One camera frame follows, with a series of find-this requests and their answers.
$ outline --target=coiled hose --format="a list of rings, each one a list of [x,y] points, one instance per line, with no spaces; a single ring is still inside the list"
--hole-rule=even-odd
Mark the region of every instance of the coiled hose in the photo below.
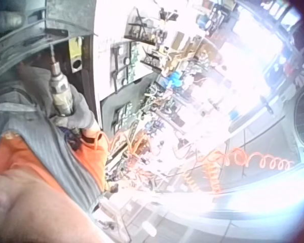
[[[96,135],[95,138],[95,149],[97,149],[97,141],[100,136],[103,136],[107,143],[108,143],[108,152],[111,152],[114,149],[116,140],[120,137],[125,137],[127,146],[128,146],[128,151],[129,153],[137,158],[139,158],[139,155],[136,154],[136,150],[139,146],[139,144],[142,142],[143,139],[147,139],[147,144],[150,148],[151,153],[154,156],[158,156],[160,152],[155,153],[151,149],[151,141],[150,138],[147,134],[144,134],[141,136],[137,142],[133,145],[130,141],[129,138],[124,134],[123,132],[119,132],[115,135],[112,141],[109,141],[108,137],[105,135],[104,132],[99,131]],[[184,159],[187,157],[189,152],[191,151],[191,147],[189,147],[188,151],[185,153],[184,156],[179,156],[177,154],[177,149],[173,147],[173,153],[177,159]],[[203,164],[203,171],[205,175],[208,177],[210,181],[210,185],[212,188],[212,191],[215,195],[220,194],[220,184],[219,184],[219,179],[218,179],[218,174],[219,174],[219,165],[224,165],[224,166],[230,166],[231,161],[233,158],[233,163],[235,163],[238,166],[245,166],[249,167],[250,162],[254,159],[260,157],[260,162],[259,166],[261,169],[264,169],[267,165],[269,165],[269,169],[274,170],[289,170],[291,168],[291,165],[294,164],[293,161],[289,161],[287,159],[282,159],[280,157],[273,156],[271,154],[262,154],[260,152],[255,152],[250,155],[248,155],[243,149],[241,148],[234,148],[230,150],[228,153],[223,153],[220,150],[214,150],[207,156],[203,157],[198,157],[197,156],[197,162],[200,162]],[[129,163],[129,168],[134,169],[135,163]],[[148,178],[151,178],[153,174],[151,172],[146,172],[141,168],[135,169],[135,173],[138,173],[139,175],[146,176]],[[193,180],[193,178],[188,174],[188,173],[183,173],[183,177],[186,181],[186,183],[190,186],[190,188],[193,191],[201,191],[196,182]]]

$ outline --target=gray jacket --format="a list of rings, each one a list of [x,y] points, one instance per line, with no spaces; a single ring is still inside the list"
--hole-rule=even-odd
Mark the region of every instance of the gray jacket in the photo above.
[[[74,202],[88,214],[93,211],[102,196],[96,181],[20,82],[0,85],[0,138],[7,131],[24,139]]]

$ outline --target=shelf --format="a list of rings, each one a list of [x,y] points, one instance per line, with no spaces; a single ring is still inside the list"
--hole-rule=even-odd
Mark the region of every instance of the shelf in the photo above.
[[[142,42],[142,43],[152,45],[152,46],[156,45],[155,42],[152,42],[150,40],[144,40],[144,39],[136,38],[136,37],[133,37],[133,36],[130,36],[130,35],[126,35],[126,36],[124,36],[124,38],[131,39],[131,40],[136,41],[136,42]]]

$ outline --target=orange coiled air hose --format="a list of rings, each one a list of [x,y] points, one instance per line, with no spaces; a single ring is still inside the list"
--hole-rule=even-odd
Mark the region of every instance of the orange coiled air hose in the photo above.
[[[193,178],[189,175],[189,173],[187,171],[185,173],[183,173],[182,176],[192,191],[194,191],[194,192],[201,191],[199,186],[197,185],[197,183],[193,180]]]

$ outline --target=blue object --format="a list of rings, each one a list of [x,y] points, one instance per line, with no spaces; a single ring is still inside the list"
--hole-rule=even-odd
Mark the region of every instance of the blue object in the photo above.
[[[180,79],[181,74],[179,72],[172,73],[169,77],[166,78],[168,81],[167,88],[170,87],[180,87],[182,86],[182,80]]]
[[[239,113],[236,110],[232,110],[229,112],[229,116],[231,120],[235,120],[236,118],[238,118]]]

